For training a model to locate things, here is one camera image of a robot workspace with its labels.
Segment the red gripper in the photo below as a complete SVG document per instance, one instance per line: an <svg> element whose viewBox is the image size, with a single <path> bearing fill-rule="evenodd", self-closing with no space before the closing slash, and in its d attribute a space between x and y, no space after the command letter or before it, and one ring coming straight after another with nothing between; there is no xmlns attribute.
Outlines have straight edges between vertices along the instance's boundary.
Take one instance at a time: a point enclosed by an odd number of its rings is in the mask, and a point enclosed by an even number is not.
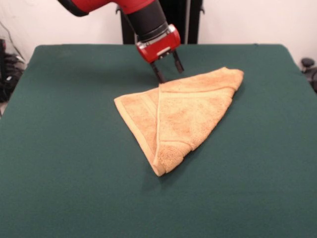
<svg viewBox="0 0 317 238"><path fill-rule="evenodd" d="M151 67L159 83L165 83L165 78L154 62L169 51L173 51L174 63L178 72L182 73L184 71L184 67L181 63L177 51L175 50L179 46L180 35L173 24L169 24L167 31L159 37L144 43L139 41L136 44L137 50L142 56L142 58L146 62L151 64Z"/></svg>

